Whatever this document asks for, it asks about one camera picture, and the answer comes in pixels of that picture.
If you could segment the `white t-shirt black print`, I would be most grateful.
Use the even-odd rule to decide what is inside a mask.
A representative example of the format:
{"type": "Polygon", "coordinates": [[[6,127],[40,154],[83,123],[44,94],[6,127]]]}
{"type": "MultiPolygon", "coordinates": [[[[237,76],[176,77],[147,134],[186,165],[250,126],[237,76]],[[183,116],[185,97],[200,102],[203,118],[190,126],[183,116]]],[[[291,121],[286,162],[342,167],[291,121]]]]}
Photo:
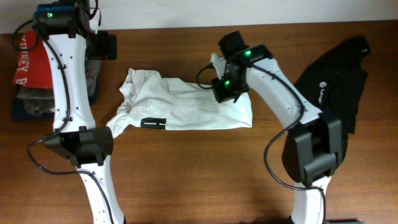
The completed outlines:
{"type": "Polygon", "coordinates": [[[237,102],[218,103],[212,91],[179,78],[163,78],[155,70],[129,69],[119,88],[124,101],[107,123],[114,138],[129,126],[141,127],[154,118],[171,131],[217,130],[252,127],[251,100],[247,93],[237,102]]]}

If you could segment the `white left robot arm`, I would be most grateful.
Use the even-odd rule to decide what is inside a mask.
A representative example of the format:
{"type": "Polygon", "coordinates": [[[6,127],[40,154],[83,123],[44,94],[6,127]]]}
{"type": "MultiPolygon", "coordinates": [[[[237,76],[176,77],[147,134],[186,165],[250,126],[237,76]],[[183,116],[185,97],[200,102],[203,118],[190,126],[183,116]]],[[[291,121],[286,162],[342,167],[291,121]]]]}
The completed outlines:
{"type": "Polygon", "coordinates": [[[109,127],[96,126],[85,73],[88,59],[117,58],[117,38],[98,29],[101,13],[88,1],[40,4],[33,22],[50,62],[55,102],[53,134],[41,142],[75,167],[52,174],[81,177],[94,223],[125,223],[111,177],[113,136],[109,127]]]}

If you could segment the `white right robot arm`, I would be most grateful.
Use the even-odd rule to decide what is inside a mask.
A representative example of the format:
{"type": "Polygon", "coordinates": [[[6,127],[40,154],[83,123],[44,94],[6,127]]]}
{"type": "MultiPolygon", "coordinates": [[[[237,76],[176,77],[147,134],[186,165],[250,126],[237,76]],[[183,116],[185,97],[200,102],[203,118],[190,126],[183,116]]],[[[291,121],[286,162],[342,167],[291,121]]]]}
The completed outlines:
{"type": "Polygon", "coordinates": [[[253,89],[282,125],[266,145],[264,164],[271,177],[293,190],[291,223],[326,223],[326,190],[342,162],[341,121],[334,113],[313,106],[284,75],[273,54],[264,45],[220,44],[221,56],[212,54],[217,73],[213,79],[219,102],[237,99],[253,89]],[[271,146],[285,136],[282,163],[292,183],[272,170],[271,146]]]}

